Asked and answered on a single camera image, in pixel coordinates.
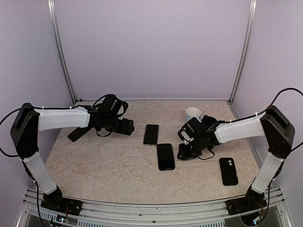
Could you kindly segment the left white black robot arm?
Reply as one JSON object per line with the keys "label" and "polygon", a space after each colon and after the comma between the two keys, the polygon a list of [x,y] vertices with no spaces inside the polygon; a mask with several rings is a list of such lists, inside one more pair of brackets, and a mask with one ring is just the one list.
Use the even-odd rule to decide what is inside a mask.
{"label": "left white black robot arm", "polygon": [[62,210],[66,206],[66,199],[60,195],[60,189],[48,174],[39,154],[38,133],[52,129],[74,128],[69,135],[71,141],[76,141],[91,128],[130,136],[134,131],[134,122],[122,118],[122,115],[118,114],[119,110],[116,108],[111,112],[102,105],[45,108],[34,107],[30,103],[24,103],[16,110],[18,114],[10,130],[16,152],[29,175],[43,193],[48,195],[47,201],[54,209]]}

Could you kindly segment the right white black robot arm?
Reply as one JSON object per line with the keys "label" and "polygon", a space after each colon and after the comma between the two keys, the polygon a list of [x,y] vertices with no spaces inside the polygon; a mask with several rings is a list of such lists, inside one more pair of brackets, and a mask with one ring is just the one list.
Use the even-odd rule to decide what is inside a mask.
{"label": "right white black robot arm", "polygon": [[182,143],[177,158],[190,160],[202,155],[204,149],[212,150],[230,141],[252,137],[265,137],[268,154],[253,180],[250,192],[242,199],[242,206],[252,210],[257,206],[271,181],[293,151],[295,129],[282,112],[274,105],[252,116],[234,121],[218,121],[205,115],[201,120],[193,117],[178,131]]}

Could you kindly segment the dark green mug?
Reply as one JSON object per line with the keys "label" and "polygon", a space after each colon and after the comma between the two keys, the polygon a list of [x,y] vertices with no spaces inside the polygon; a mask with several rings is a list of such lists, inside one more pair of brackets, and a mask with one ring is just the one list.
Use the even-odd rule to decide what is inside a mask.
{"label": "dark green mug", "polygon": [[213,124],[217,123],[218,121],[211,116],[208,115],[204,115],[202,118],[202,124],[207,126],[207,127],[211,127]]}

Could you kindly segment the white blue mug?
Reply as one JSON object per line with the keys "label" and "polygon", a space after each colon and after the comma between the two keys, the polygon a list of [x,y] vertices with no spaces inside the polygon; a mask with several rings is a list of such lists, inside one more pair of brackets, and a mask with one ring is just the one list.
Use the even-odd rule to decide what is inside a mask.
{"label": "white blue mug", "polygon": [[196,107],[189,107],[185,110],[185,114],[186,114],[186,122],[188,122],[192,118],[196,118],[199,122],[201,122],[202,112],[200,109]]}

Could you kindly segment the black smartphone tilted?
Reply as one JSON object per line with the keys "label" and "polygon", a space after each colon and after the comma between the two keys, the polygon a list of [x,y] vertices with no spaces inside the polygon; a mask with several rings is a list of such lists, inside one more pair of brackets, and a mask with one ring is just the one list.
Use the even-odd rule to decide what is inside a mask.
{"label": "black smartphone tilted", "polygon": [[74,131],[72,131],[67,137],[72,142],[75,142],[78,140],[81,136],[83,136],[85,133],[87,133],[91,128],[85,127],[85,128],[76,128]]}

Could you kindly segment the aluminium front rail frame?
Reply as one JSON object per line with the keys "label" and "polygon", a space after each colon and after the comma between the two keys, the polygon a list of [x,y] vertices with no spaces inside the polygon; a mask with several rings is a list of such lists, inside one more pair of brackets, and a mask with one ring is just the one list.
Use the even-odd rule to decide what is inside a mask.
{"label": "aluminium front rail frame", "polygon": [[29,188],[21,203],[17,226],[30,216],[42,217],[64,227],[224,227],[242,226],[251,211],[230,215],[225,199],[180,204],[127,204],[83,200],[78,216],[37,208],[42,194]]}

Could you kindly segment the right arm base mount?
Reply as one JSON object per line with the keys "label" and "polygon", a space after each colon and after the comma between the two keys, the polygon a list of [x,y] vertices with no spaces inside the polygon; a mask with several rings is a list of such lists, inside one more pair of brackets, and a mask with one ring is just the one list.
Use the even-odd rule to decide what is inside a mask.
{"label": "right arm base mount", "polygon": [[244,196],[237,199],[228,200],[226,202],[229,215],[235,215],[240,213],[249,212],[252,210],[266,207],[267,202],[264,195],[260,196]]}

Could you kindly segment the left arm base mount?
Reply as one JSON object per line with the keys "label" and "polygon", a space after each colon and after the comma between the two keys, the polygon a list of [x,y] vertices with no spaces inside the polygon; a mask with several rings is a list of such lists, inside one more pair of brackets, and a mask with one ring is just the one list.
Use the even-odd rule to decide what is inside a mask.
{"label": "left arm base mount", "polygon": [[41,202],[43,208],[75,216],[80,215],[82,205],[83,202],[80,200],[63,197],[58,187],[50,194],[43,193]]}

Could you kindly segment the left aluminium corner post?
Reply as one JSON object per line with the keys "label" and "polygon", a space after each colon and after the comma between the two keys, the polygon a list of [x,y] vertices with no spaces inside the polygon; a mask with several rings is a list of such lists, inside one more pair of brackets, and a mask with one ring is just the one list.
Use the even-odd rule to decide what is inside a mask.
{"label": "left aluminium corner post", "polygon": [[47,5],[48,5],[50,20],[51,20],[51,24],[52,24],[52,28],[53,28],[56,49],[58,52],[58,57],[59,57],[61,68],[62,68],[63,78],[64,78],[64,81],[65,81],[65,84],[66,84],[66,87],[68,90],[70,100],[73,104],[75,104],[77,102],[77,98],[76,98],[75,91],[74,91],[74,88],[73,88],[73,85],[71,82],[71,77],[68,72],[66,58],[64,56],[63,46],[62,46],[61,37],[60,37],[60,29],[59,29],[58,19],[57,19],[57,15],[56,15],[55,1],[48,0]]}

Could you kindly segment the aluminium corner post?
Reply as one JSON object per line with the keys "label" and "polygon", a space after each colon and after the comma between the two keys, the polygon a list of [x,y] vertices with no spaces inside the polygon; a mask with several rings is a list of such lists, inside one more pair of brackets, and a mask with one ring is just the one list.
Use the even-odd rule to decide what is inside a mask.
{"label": "aluminium corner post", "polygon": [[76,98],[75,91],[74,91],[74,88],[73,88],[73,85],[71,82],[71,77],[68,72],[66,58],[64,56],[63,46],[62,46],[61,37],[60,37],[60,29],[59,29],[58,19],[57,19],[57,15],[56,15],[55,1],[48,0],[47,5],[48,5],[50,20],[51,20],[51,24],[52,24],[52,28],[53,28],[56,49],[58,52],[58,57],[59,57],[61,68],[62,68],[63,78],[64,78],[64,81],[65,81],[65,84],[66,84],[66,87],[68,90],[70,100],[73,104],[75,104],[77,102],[77,98]]}
{"label": "aluminium corner post", "polygon": [[229,101],[228,101],[230,105],[234,105],[236,95],[240,88],[240,83],[241,83],[242,75],[243,75],[244,68],[245,68],[246,58],[247,58],[247,55],[249,52],[250,39],[251,39],[252,30],[253,30],[256,9],[257,9],[257,0],[251,0],[250,7],[249,7],[249,13],[248,13],[248,20],[247,20],[247,24],[246,24],[245,36],[244,36],[242,51],[241,51],[241,55],[240,55],[240,61],[239,61],[238,67],[237,67],[236,78],[235,78],[235,81],[234,81],[234,84],[232,87],[232,91],[231,91],[231,94],[229,97]]}

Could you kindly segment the right aluminium corner post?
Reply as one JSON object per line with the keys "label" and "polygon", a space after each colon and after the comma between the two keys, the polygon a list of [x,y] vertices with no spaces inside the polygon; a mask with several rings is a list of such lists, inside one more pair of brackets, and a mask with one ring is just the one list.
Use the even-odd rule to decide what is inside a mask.
{"label": "right aluminium corner post", "polygon": [[242,75],[243,75],[244,68],[245,68],[246,58],[247,58],[247,55],[249,52],[250,39],[251,39],[252,30],[253,30],[256,9],[257,9],[257,0],[251,0],[250,7],[249,7],[249,13],[248,13],[248,20],[247,20],[247,24],[246,24],[245,36],[244,36],[242,51],[241,51],[241,55],[240,55],[240,61],[239,61],[238,67],[237,67],[236,78],[235,78],[235,81],[234,81],[234,84],[232,87],[232,91],[231,91],[231,94],[229,97],[229,101],[228,101],[230,105],[234,105],[236,95],[240,88],[240,83],[241,83]]}

